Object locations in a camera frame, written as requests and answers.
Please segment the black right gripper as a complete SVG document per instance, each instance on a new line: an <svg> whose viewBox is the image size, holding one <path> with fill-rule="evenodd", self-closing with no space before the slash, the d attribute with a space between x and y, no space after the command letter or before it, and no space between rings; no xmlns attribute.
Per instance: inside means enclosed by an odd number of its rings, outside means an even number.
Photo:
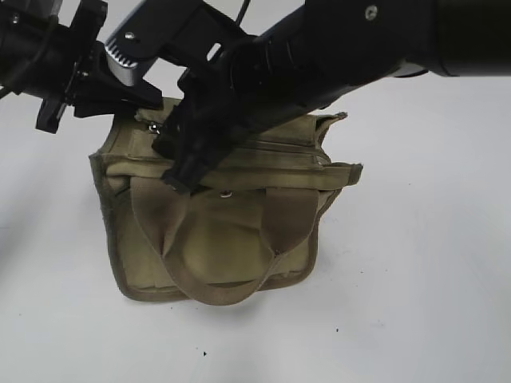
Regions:
<svg viewBox="0 0 511 383"><path fill-rule="evenodd" d="M179 194L193 191L255 132L323 109L351 91L320 68L304 34L247 36L221 47L212 60L184 63L184 93L153 141L173 160L162 180Z"/></svg>

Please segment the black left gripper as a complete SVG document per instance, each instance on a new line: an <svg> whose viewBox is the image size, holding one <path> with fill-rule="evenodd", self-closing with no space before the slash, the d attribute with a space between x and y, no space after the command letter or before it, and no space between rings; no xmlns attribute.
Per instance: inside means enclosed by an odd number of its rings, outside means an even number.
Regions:
<svg viewBox="0 0 511 383"><path fill-rule="evenodd" d="M163 108L162 92L147 81L133 87L115 77L93 77L99 72L100 42L97 35L105 23L108 5L104 1L81 1L61 54L62 65L55 83L58 92L43 100L36 129L54 134L65 108L74 107L76 118Z"/></svg>

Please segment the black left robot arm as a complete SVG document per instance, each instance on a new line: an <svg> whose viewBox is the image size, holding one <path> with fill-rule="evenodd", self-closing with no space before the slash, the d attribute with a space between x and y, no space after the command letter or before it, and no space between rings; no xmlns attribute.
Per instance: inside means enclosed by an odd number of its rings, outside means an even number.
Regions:
<svg viewBox="0 0 511 383"><path fill-rule="evenodd" d="M122 84L110 71L97 35L104 1L81 1L69 26L60 24L59 1L1 3L1 95L42 99L36 128L56 133L65 108L78 118L161 109L162 93L147 81Z"/></svg>

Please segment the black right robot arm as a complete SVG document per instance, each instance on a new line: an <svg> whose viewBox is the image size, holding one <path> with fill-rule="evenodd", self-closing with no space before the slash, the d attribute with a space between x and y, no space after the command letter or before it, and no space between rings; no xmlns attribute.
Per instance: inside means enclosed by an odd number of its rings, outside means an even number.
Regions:
<svg viewBox="0 0 511 383"><path fill-rule="evenodd" d="M260 36L225 46L154 142L180 193L250 135L324 109L385 77L507 77L507 1L307 1Z"/></svg>

